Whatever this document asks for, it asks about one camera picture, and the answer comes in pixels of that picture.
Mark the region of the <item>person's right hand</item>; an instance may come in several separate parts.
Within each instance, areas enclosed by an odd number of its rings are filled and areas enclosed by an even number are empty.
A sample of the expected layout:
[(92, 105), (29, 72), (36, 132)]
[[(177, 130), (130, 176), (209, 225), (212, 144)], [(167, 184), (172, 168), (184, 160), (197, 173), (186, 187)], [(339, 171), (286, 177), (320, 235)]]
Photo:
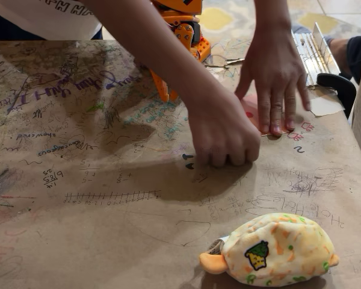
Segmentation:
[(261, 134), (245, 115), (239, 99), (223, 90), (194, 98), (187, 104), (197, 158), (215, 167), (256, 161)]

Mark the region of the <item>person's left hand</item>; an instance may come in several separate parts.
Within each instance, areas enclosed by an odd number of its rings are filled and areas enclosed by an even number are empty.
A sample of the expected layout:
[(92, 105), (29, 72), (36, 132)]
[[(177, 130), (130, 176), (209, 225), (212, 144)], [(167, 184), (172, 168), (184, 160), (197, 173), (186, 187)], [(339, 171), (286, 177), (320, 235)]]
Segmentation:
[(290, 30), (256, 30), (242, 64), (235, 90), (242, 99), (255, 83), (258, 98), (259, 129), (280, 136), (282, 127), (295, 127), (296, 93), (305, 110), (310, 110), (306, 72)]

